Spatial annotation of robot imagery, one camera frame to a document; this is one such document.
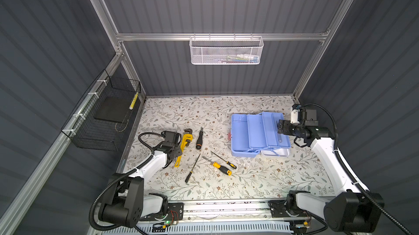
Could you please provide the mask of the pens in white basket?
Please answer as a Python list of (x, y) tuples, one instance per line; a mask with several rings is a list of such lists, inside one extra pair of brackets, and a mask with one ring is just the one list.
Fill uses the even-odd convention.
[(213, 59), (216, 63), (221, 64), (259, 64), (260, 57), (252, 54), (227, 55), (218, 59)]

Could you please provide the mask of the stubby black orange screwdriver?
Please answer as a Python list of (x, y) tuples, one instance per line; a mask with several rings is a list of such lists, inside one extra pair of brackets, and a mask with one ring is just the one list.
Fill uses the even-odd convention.
[(197, 141), (196, 141), (196, 149), (197, 150), (201, 150), (201, 148), (202, 148), (203, 137), (204, 137), (204, 129), (203, 129), (203, 127), (201, 127), (200, 131), (199, 131), (199, 136), (198, 136)]

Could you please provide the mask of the black pad in basket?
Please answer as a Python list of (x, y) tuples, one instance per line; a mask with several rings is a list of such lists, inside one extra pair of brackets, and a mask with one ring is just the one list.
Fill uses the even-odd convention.
[(131, 101), (128, 99), (107, 97), (93, 117), (107, 122), (124, 123), (133, 111), (129, 109), (130, 104)]

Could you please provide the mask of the thin black screwdriver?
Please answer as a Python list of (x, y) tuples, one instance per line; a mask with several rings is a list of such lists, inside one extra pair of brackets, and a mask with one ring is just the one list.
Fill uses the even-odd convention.
[(185, 183), (188, 183), (188, 182), (189, 182), (189, 180), (190, 180), (190, 178), (191, 178), (191, 176), (192, 176), (192, 174), (193, 174), (193, 172), (194, 172), (194, 168), (195, 168), (195, 166), (196, 166), (196, 164), (197, 164), (197, 162), (198, 162), (198, 160), (199, 160), (200, 156), (201, 156), (201, 154), (199, 154), (199, 155), (197, 156), (197, 158), (196, 158), (196, 160), (195, 160), (195, 162), (194, 162), (194, 164), (193, 164), (193, 167), (191, 168), (191, 170), (190, 170), (190, 172), (189, 172), (188, 176), (187, 176), (187, 177), (186, 177), (186, 179), (185, 179)]

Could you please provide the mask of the floral table mat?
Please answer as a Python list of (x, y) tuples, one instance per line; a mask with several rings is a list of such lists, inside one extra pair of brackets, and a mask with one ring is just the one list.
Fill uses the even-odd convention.
[[(278, 112), (289, 117), (293, 105), (291, 96), (239, 97), (171, 97), (150, 98), (140, 115), (136, 134), (160, 133), (165, 130), (183, 132), (192, 129), (197, 137), (204, 129), (203, 147), (190, 144), (182, 155), (179, 167), (170, 165), (158, 171), (145, 183), (147, 194), (167, 195), (170, 200), (223, 200), (284, 197), (290, 190), (305, 190), (315, 195), (332, 196), (331, 182), (317, 156), (309, 148), (292, 146), (288, 157), (234, 157), (229, 133), (233, 114)], [(214, 152), (237, 166), (231, 168)], [(149, 151), (134, 140), (125, 170), (130, 170), (148, 156)], [(188, 183), (188, 176), (197, 156), (201, 154)], [(227, 167), (231, 176), (221, 173), (203, 156)], [(258, 167), (238, 168), (240, 160), (254, 160)]]

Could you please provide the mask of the slim yellow black screwdriver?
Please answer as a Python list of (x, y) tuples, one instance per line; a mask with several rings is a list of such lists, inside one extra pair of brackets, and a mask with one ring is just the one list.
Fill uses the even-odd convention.
[(216, 157), (218, 157), (218, 158), (220, 158), (221, 160), (223, 160), (227, 165), (229, 165), (231, 168), (233, 168), (233, 169), (237, 169), (237, 166), (236, 165), (234, 165), (233, 163), (231, 163), (230, 161), (228, 161), (228, 160), (226, 160), (226, 159), (224, 159), (224, 158), (222, 158), (221, 156), (219, 156), (218, 154), (216, 154), (216, 153), (214, 153), (214, 152), (211, 152), (213, 155), (215, 155)]

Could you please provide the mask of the yellow pipe wrench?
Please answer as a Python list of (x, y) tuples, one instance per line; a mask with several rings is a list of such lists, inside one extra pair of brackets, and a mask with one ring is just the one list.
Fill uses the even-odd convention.
[(177, 160), (175, 162), (174, 167), (179, 167), (181, 162), (181, 157), (184, 152), (185, 147), (188, 147), (191, 141), (193, 140), (193, 130), (192, 129), (185, 129), (183, 136), (182, 136), (182, 142), (180, 146), (181, 154), (177, 157)]

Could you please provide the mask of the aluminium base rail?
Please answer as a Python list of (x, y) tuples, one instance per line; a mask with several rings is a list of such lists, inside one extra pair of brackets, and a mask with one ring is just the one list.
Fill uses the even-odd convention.
[(203, 200), (203, 201), (169, 201), (161, 194), (150, 194), (146, 197), (114, 197), (103, 200), (100, 205), (98, 217), (100, 221), (111, 223), (111, 226), (99, 226), (105, 228), (117, 228), (119, 226), (131, 227), (139, 221), (151, 221), (166, 217), (171, 211), (177, 212), (181, 220), (185, 212), (209, 215), (238, 215), (241, 212), (249, 214), (251, 211), (271, 209), (272, 216), (279, 218), (280, 211), (300, 212), (310, 211), (323, 217), (323, 208), (327, 203), (342, 199), (348, 192), (337, 197), (317, 197), (307, 192), (296, 195), (290, 194), (287, 198), (279, 200), (268, 199), (245, 199), (245, 200)]

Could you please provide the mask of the white blue tool box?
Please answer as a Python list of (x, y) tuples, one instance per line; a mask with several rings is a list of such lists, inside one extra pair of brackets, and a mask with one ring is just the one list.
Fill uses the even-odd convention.
[(282, 113), (233, 114), (231, 116), (231, 153), (235, 157), (288, 157), (291, 143), (288, 136), (278, 133)]

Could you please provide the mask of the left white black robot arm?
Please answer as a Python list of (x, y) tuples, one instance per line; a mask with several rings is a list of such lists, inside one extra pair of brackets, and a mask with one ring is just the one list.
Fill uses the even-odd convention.
[(89, 224), (95, 230), (108, 231), (121, 226), (136, 228), (145, 217), (168, 213), (167, 196), (156, 193), (146, 196), (144, 186), (158, 171), (182, 155), (182, 135), (172, 131), (144, 132), (138, 135), (138, 140), (149, 149), (150, 155), (127, 172), (111, 176), (88, 213)]

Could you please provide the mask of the clear handled screwdriver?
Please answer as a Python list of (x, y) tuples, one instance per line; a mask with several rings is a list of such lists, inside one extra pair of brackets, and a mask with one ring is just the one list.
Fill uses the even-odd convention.
[(238, 168), (253, 169), (258, 167), (258, 162), (254, 160), (240, 160), (238, 162)]

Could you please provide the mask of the yellow marker pen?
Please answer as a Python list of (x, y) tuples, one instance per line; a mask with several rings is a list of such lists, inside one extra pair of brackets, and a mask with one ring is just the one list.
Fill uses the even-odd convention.
[(133, 110), (133, 108), (135, 107), (135, 104), (136, 104), (136, 101), (138, 99), (138, 96), (139, 96), (139, 92), (136, 92), (135, 95), (134, 95), (134, 97), (133, 97), (133, 99), (132, 99), (132, 101), (131, 101), (131, 104), (129, 106), (129, 109), (130, 110)]

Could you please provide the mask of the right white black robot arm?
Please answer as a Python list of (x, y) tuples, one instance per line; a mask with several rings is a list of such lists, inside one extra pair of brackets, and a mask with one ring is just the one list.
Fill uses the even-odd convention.
[(290, 216), (307, 213), (336, 232), (372, 233), (378, 225), (384, 200), (379, 194), (369, 192), (351, 169), (338, 148), (337, 130), (319, 126), (316, 108), (317, 105), (293, 105), (290, 119), (280, 120), (277, 130), (303, 139), (304, 146), (323, 164), (335, 196), (326, 199), (309, 191), (291, 190), (283, 207)]

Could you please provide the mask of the yellow black handled screwdriver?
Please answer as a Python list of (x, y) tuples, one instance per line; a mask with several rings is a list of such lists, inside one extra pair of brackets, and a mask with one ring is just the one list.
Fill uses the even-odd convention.
[(206, 161), (208, 161), (213, 167), (217, 168), (218, 170), (221, 171), (221, 173), (227, 175), (227, 176), (231, 176), (232, 172), (225, 166), (222, 166), (220, 164), (218, 164), (217, 162), (214, 162), (210, 159), (208, 159), (207, 157), (203, 156), (203, 159), (205, 159)]

